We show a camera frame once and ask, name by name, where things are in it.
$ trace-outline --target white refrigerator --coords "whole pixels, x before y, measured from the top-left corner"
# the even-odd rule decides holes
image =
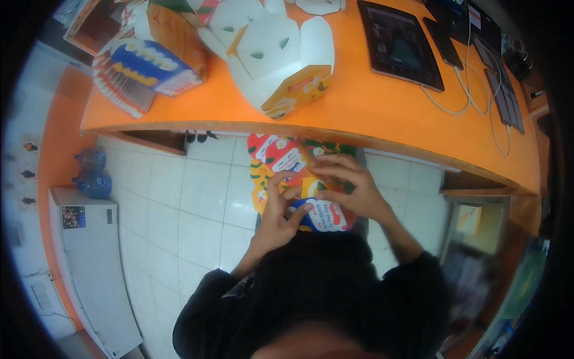
[[[49,190],[52,240],[64,285],[86,332],[108,358],[142,342],[127,297],[118,205],[75,188]]]

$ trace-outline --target orange counter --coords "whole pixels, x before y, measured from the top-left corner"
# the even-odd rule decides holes
[[[429,90],[443,107],[458,111],[466,96],[453,68],[445,64],[423,17],[433,18],[424,5],[411,0],[377,0],[414,14],[425,31],[437,59],[445,91]],[[311,18],[293,4],[285,3],[288,16],[299,24]],[[540,191],[538,152],[532,119],[518,81],[510,74],[518,98],[525,134],[510,129],[511,152],[500,153],[488,115],[469,108],[462,115],[440,110],[415,84],[371,72],[363,25],[355,1],[347,9],[327,14],[335,43],[335,69],[324,96],[274,121],[252,108],[231,79],[225,62],[212,55],[207,82],[175,97],[157,95],[149,112],[134,119],[92,92],[82,129],[95,132],[150,129],[197,129],[284,134],[334,140],[399,153],[474,173],[526,194]],[[454,41],[462,59],[466,46]],[[469,62],[485,80],[484,65],[471,46]],[[461,71],[466,82],[466,73]],[[487,95],[479,75],[470,71],[472,96],[483,111]],[[496,105],[492,120],[498,141],[508,148],[506,127]]]

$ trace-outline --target blue water bottle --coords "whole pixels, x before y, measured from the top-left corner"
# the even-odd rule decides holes
[[[106,151],[103,149],[84,148],[73,158],[80,161],[80,168],[86,171],[102,171],[106,166]]]
[[[111,194],[111,177],[107,172],[80,171],[72,178],[76,187],[90,198],[109,198]]]

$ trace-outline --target hand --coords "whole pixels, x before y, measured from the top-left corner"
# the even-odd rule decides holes
[[[355,190],[350,195],[322,190],[317,192],[315,198],[338,203],[356,215],[374,219],[381,224],[393,216],[391,207],[377,189],[371,173],[358,165],[353,157],[321,155],[315,159],[333,165],[311,168],[312,172],[322,176],[338,177],[355,185]]]
[[[281,171],[267,182],[267,204],[248,250],[259,258],[275,248],[286,245],[297,233],[299,223],[305,214],[313,208],[312,204],[306,203],[297,208],[288,220],[285,219],[287,205],[297,194],[301,194],[301,186],[289,187],[281,194],[277,186],[285,178],[296,175],[296,172]]]

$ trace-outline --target white tiled floor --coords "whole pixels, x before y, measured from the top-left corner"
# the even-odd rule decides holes
[[[230,271],[254,234],[245,138],[194,142],[187,158],[100,138],[118,203],[122,266],[144,347],[178,358],[171,333],[181,308],[212,269]],[[446,220],[441,170],[367,155],[367,166],[400,221],[438,254]],[[368,242],[382,276],[397,263],[373,221]]]

